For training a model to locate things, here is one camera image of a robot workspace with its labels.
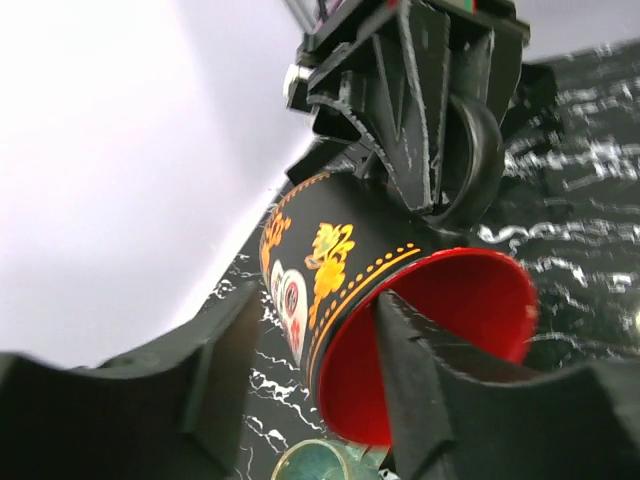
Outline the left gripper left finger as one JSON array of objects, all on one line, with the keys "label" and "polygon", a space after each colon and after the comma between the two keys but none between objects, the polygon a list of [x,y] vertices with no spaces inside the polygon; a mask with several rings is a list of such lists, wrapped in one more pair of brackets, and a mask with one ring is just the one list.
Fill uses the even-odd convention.
[{"label": "left gripper left finger", "polygon": [[96,368],[1,356],[5,479],[226,479],[262,315],[248,282]]}]

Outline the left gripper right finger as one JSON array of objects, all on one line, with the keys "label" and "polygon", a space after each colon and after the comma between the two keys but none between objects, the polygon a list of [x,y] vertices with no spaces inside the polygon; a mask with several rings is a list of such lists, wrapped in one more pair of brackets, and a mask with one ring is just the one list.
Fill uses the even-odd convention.
[{"label": "left gripper right finger", "polygon": [[539,373],[481,351],[392,291],[374,307],[404,479],[635,479],[639,364]]}]

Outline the black mug red inside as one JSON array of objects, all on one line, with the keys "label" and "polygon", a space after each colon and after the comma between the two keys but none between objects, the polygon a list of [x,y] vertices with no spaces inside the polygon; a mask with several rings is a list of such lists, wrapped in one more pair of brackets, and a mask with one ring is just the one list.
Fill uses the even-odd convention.
[{"label": "black mug red inside", "polygon": [[423,219],[382,181],[322,172],[293,186],[262,233],[264,282],[311,399],[329,431],[392,443],[377,319],[395,295],[455,337],[521,363],[539,317],[531,276],[469,233],[498,190],[499,126],[470,99],[449,104],[445,168],[461,184],[449,212]]}]

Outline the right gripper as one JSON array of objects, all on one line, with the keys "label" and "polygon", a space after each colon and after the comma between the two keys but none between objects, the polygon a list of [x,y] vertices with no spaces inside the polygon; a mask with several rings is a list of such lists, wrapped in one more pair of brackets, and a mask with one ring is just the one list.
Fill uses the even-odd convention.
[{"label": "right gripper", "polygon": [[319,135],[374,140],[409,209],[485,210],[529,40],[512,1],[321,1],[284,96]]}]

